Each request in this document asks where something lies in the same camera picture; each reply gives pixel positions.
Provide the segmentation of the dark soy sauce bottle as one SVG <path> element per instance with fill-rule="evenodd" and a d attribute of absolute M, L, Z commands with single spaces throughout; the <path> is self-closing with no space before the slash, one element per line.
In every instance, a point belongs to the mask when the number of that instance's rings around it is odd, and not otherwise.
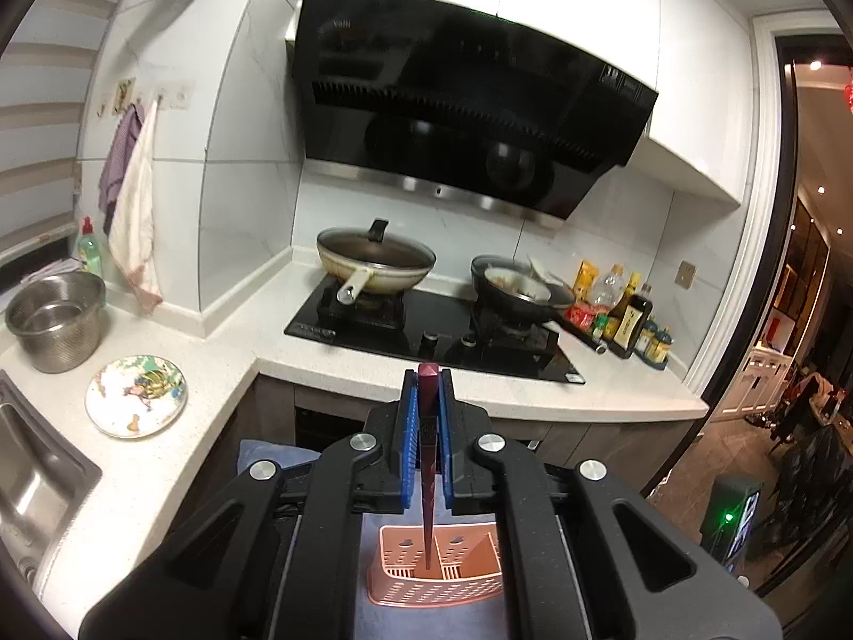
<path fill-rule="evenodd" d="M 651 293 L 652 286 L 644 283 L 639 291 L 630 296 L 615 335 L 609 341 L 609 350 L 622 360 L 633 354 L 640 332 L 654 309 Z"/>

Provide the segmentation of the steel sink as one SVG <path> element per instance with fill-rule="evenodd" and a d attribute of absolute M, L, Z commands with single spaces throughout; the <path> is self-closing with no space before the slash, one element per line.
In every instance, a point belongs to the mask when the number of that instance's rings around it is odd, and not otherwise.
<path fill-rule="evenodd" d="M 39 591 L 101 469 L 2 377 L 2 544 Z"/>

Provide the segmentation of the black gas stove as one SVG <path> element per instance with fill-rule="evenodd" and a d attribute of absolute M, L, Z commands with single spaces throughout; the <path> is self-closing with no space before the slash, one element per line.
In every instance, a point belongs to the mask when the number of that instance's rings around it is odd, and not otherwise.
<path fill-rule="evenodd" d="M 285 328 L 289 337 L 415 363 L 437 363 L 516 379 L 582 386 L 585 378 L 546 326 L 508 322 L 479 301 L 408 289 L 337 299 L 341 282 L 324 279 Z"/>

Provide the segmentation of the seasoning jar rack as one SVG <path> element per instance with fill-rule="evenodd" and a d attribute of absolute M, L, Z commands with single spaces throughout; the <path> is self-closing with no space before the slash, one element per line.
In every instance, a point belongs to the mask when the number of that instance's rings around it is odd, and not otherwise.
<path fill-rule="evenodd" d="M 664 370 L 671 347 L 671 331 L 666 326 L 656 324 L 653 319 L 648 319 L 636 341 L 635 354 L 652 369 Z"/>

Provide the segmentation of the black range hood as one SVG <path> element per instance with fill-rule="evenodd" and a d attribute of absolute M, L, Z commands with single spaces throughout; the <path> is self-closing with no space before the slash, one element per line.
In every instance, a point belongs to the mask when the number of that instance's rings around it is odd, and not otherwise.
<path fill-rule="evenodd" d="M 638 146 L 658 94 L 554 36 L 438 0 L 302 0 L 305 156 L 564 221 Z"/>

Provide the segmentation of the white pink hanging towel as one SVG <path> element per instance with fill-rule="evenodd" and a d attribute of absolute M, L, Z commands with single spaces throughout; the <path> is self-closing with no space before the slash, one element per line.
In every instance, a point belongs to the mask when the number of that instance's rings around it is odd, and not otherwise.
<path fill-rule="evenodd" d="M 153 149 L 158 111 L 159 98 L 155 97 L 144 115 L 138 140 L 124 172 L 108 236 L 114 264 L 132 289 L 143 314 L 152 314 L 153 309 L 162 303 L 153 254 Z"/>

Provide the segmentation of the clear oil bottle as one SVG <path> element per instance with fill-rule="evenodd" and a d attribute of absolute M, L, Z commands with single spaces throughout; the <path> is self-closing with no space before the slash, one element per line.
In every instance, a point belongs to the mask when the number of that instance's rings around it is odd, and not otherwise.
<path fill-rule="evenodd" d="M 615 265 L 590 289 L 587 301 L 597 314 L 607 315 L 622 299 L 623 289 L 625 289 L 623 275 L 625 275 L 625 267 Z"/>

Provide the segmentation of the yellow snack bag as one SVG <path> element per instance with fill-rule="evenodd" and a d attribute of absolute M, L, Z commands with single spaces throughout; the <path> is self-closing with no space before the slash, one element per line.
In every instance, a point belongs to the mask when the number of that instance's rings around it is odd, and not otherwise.
<path fill-rule="evenodd" d="M 599 267 L 594 266 L 591 261 L 581 261 L 573 285 L 575 301 L 587 302 L 589 300 L 591 288 L 596 283 L 597 277 L 599 277 Z"/>

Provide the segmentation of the wall power outlet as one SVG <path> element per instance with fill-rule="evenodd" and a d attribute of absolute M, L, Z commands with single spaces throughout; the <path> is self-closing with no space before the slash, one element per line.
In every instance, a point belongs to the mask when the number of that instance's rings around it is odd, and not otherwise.
<path fill-rule="evenodd" d="M 686 260 L 681 261 L 680 266 L 678 266 L 677 274 L 675 275 L 675 285 L 682 287 L 685 291 L 690 291 L 691 286 L 694 283 L 696 271 L 697 267 L 695 267 L 693 263 Z"/>

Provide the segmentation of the black frying pan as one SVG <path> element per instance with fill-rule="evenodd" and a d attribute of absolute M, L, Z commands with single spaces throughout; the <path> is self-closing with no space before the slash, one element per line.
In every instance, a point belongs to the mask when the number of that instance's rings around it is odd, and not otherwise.
<path fill-rule="evenodd" d="M 532 326 L 554 322 L 596 354 L 607 351 L 603 341 L 596 340 L 567 319 L 567 312 L 574 305 L 574 293 L 541 281 L 529 265 L 493 254 L 480 254 L 471 260 L 470 273 L 477 301 L 484 308 L 493 309 L 506 324 Z"/>

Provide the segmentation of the dark maroon chopstick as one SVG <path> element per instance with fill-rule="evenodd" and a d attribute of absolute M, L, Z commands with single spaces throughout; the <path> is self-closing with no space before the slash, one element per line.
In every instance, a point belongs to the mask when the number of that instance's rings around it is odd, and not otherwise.
<path fill-rule="evenodd" d="M 418 367 L 419 458 L 421 458 L 422 526 L 424 526 L 424 563 L 432 568 L 434 558 L 435 473 L 437 472 L 437 435 L 439 412 L 439 367 L 424 363 Z"/>

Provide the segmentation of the cream wok with lid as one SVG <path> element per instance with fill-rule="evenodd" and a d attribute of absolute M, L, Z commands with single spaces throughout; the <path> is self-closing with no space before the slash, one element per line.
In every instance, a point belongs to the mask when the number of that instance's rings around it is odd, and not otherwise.
<path fill-rule="evenodd" d="M 335 299 L 351 306 L 363 293 L 398 295 L 427 277 L 437 256 L 425 244 L 386 233 L 389 222 L 374 220 L 367 230 L 327 228 L 315 244 L 324 270 L 340 282 Z"/>

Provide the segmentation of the blue-grey plush mat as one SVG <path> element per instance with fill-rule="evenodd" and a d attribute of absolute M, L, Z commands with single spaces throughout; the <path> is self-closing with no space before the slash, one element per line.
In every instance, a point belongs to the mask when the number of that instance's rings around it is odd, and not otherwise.
<path fill-rule="evenodd" d="M 282 582 L 272 638 L 506 638 L 506 585 L 493 518 L 453 517 L 439 509 L 424 529 L 418 510 L 361 514 L 356 479 L 376 452 L 347 442 L 327 454 L 245 439 L 245 473 L 269 459 L 305 467 L 309 494 Z"/>

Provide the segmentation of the stainless steel pot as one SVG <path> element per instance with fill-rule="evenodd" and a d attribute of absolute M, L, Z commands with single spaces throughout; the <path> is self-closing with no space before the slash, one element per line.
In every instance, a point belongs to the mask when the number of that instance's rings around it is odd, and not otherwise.
<path fill-rule="evenodd" d="M 59 374 L 83 364 L 103 336 L 106 284 L 89 271 L 68 271 L 29 283 L 4 320 L 36 370 Z"/>

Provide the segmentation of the pink perforated utensil basket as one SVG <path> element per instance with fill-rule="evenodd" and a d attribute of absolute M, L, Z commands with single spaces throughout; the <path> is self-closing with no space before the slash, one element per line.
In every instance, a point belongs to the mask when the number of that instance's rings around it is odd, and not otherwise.
<path fill-rule="evenodd" d="M 494 523 L 435 524 L 434 558 L 425 568 L 421 526 L 386 524 L 366 573 L 370 601 L 404 610 L 457 607 L 503 594 Z"/>

